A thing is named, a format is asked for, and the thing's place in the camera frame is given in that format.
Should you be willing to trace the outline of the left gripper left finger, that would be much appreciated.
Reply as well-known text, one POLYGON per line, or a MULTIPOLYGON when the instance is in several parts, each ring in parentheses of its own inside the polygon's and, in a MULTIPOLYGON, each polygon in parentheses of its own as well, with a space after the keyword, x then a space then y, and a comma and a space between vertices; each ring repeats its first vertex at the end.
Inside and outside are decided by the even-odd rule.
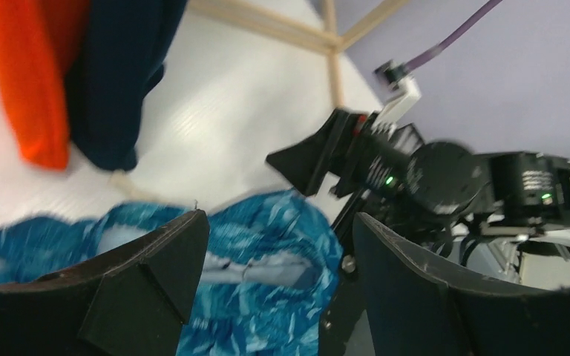
POLYGON ((0 284, 0 355, 174 355, 209 241, 193 210, 29 283, 0 284))

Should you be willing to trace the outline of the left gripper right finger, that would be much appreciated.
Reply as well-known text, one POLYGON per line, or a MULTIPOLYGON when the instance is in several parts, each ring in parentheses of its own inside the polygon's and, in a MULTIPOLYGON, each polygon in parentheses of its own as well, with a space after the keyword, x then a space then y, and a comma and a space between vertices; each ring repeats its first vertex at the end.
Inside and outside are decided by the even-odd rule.
POLYGON ((471 271, 365 213, 353 242, 377 355, 570 355, 570 288, 471 271))

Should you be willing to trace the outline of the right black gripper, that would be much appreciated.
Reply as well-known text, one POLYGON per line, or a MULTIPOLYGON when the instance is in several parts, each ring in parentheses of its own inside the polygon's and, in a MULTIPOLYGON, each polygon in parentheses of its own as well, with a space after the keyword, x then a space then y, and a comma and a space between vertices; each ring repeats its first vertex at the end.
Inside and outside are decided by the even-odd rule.
POLYGON ((266 156, 266 163, 306 197, 318 193, 325 176, 338 177, 332 189, 345 197, 363 188, 386 194, 407 170, 409 154, 395 147, 396 126, 377 112, 335 109, 313 135, 266 156))

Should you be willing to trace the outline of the blue patterned shorts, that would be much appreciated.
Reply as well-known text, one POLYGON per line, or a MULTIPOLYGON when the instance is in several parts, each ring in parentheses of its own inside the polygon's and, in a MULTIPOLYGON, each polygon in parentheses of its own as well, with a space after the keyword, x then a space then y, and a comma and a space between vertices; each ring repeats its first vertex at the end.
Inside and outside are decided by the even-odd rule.
MULTIPOLYGON (((67 222, 39 216, 0 228, 0 284, 70 268, 197 208, 125 202, 67 222)), ((189 322, 174 355, 316 355, 342 247, 294 191, 248 197, 214 214, 189 322)))

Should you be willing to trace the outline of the navy shorts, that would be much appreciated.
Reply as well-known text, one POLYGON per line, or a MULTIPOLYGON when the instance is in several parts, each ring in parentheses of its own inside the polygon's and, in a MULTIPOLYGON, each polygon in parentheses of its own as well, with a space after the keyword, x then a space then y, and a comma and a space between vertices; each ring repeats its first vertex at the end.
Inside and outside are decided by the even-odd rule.
POLYGON ((186 1, 92 1, 65 78, 71 141, 96 167, 137 165, 143 100, 161 81, 186 1))

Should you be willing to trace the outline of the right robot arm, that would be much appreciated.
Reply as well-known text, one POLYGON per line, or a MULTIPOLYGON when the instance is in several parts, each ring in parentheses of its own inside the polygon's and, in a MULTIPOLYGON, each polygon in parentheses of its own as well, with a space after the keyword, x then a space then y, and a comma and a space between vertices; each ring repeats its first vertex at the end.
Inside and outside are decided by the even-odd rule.
POLYGON ((358 213, 443 257, 459 242, 462 266, 479 244, 522 243, 570 228, 570 159, 426 142, 415 125, 400 127, 378 112, 336 109, 313 135, 268 154, 266 163, 307 197, 327 175, 337 177, 330 193, 346 204, 332 229, 348 274, 355 269, 358 213))

